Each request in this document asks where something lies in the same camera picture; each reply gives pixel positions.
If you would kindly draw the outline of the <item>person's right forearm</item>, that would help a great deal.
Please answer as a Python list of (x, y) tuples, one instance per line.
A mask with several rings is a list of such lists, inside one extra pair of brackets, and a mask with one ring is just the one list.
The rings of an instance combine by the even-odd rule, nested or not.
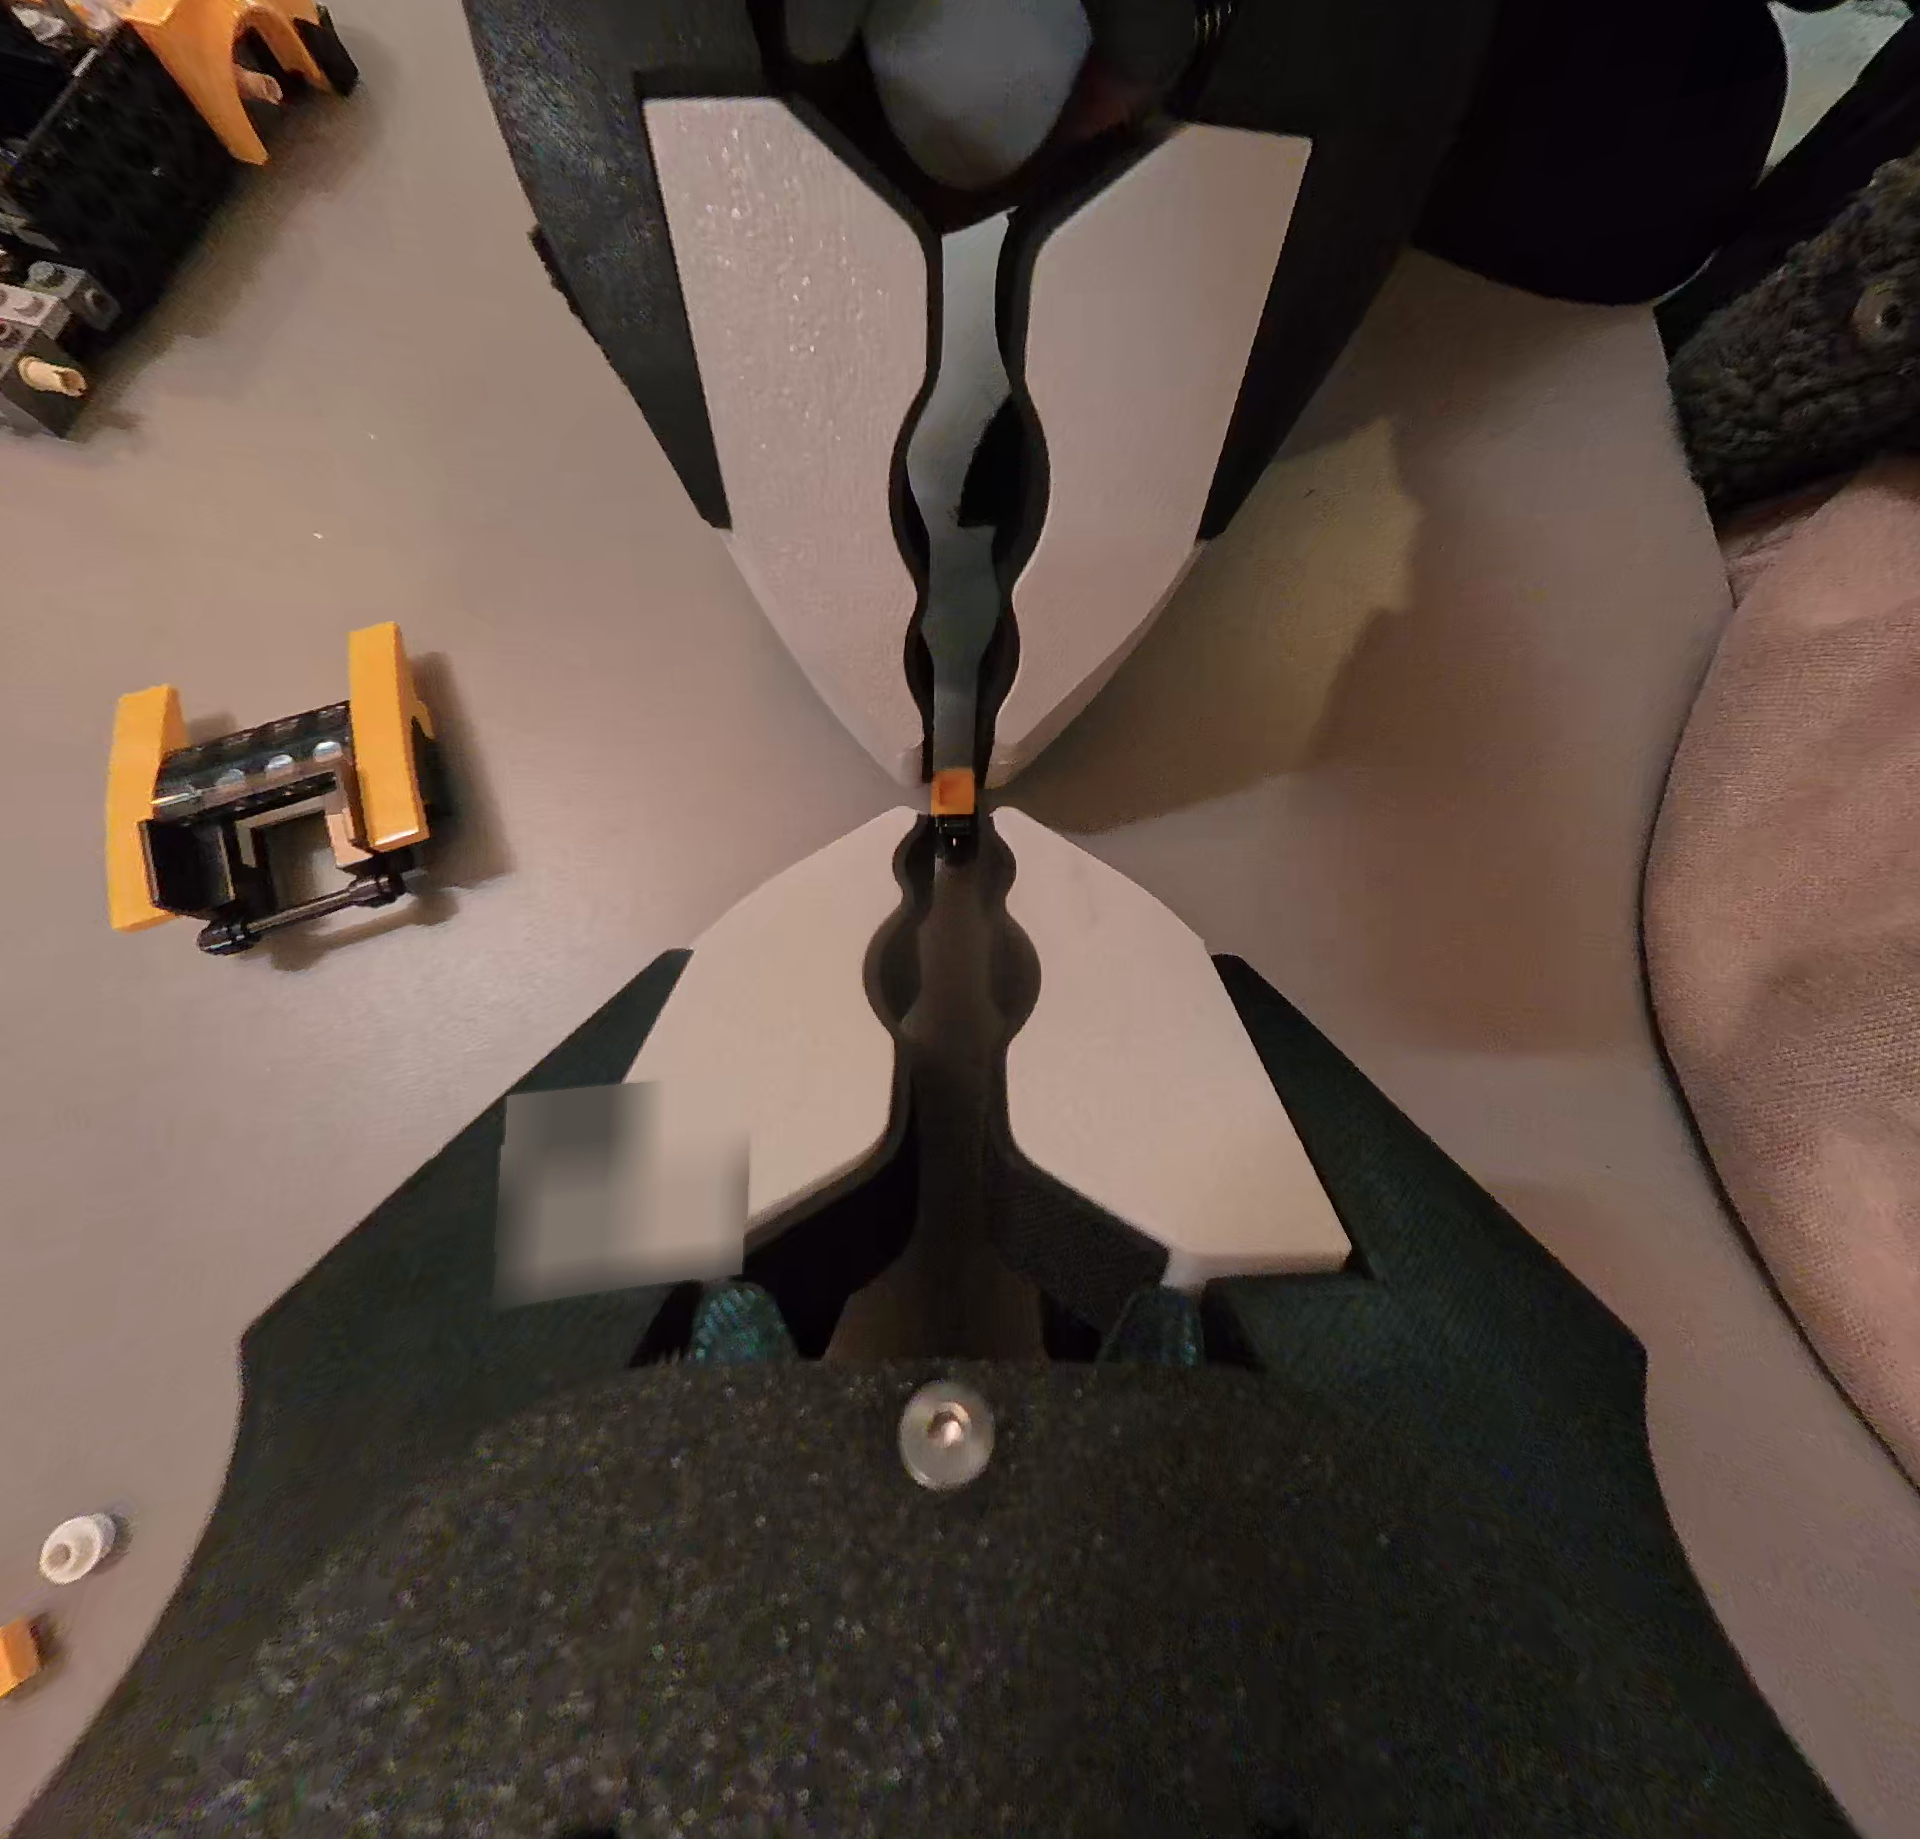
[(1643, 304), (1762, 276), (1915, 151), (1915, 18), (1777, 167), (1771, 9), (1858, 0), (1501, 0), (1412, 244), (1528, 293)]

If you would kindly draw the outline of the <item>dark fleece jacket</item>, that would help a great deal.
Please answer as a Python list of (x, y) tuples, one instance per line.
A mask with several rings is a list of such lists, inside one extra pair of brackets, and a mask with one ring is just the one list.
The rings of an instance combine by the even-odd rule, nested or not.
[(1676, 350), (1666, 387), (1709, 517), (1730, 522), (1917, 450), (1917, 156)]

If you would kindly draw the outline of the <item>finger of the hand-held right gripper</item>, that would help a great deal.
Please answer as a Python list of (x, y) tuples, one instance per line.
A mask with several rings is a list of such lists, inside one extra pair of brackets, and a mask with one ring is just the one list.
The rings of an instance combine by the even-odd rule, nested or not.
[(921, 777), (926, 573), (907, 447), (938, 369), (916, 207), (797, 101), (641, 108), (725, 488), (766, 624), (890, 776)]
[(1016, 777), (1154, 625), (1207, 517), (1314, 140), (1179, 123), (1123, 148), (1002, 271), (1034, 466), (1002, 558), (987, 777)]

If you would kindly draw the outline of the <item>yellow black lego subassembly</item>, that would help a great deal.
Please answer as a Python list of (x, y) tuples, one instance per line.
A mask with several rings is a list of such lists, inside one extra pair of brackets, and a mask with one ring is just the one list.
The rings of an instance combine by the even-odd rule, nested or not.
[(118, 699), (105, 771), (114, 932), (194, 921), (239, 955), (400, 904), (450, 820), (434, 715), (391, 621), (346, 636), (346, 696), (193, 740), (180, 693)]

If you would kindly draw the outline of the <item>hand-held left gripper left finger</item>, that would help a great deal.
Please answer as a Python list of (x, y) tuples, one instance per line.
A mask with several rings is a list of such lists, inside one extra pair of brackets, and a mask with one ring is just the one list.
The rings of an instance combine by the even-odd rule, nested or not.
[(690, 950), (625, 1083), (674, 1171), (729, 1175), (758, 1251), (881, 1169), (900, 1141), (898, 1042), (869, 955), (902, 904), (918, 826), (881, 812), (779, 870)]

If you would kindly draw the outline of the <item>partly built lego car chassis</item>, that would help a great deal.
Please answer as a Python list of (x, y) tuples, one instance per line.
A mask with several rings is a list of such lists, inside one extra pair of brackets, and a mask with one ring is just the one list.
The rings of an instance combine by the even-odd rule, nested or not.
[(357, 84), (318, 0), (1, 0), (5, 433), (68, 435), (268, 123)]

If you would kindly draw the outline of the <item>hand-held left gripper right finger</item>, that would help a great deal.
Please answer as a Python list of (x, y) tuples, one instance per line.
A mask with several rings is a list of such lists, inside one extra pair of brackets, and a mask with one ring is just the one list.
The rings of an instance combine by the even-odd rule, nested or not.
[(1328, 1275), (1351, 1240), (1203, 941), (1036, 819), (992, 816), (1038, 991), (1005, 1053), (1017, 1155), (1139, 1234), (1160, 1275)]

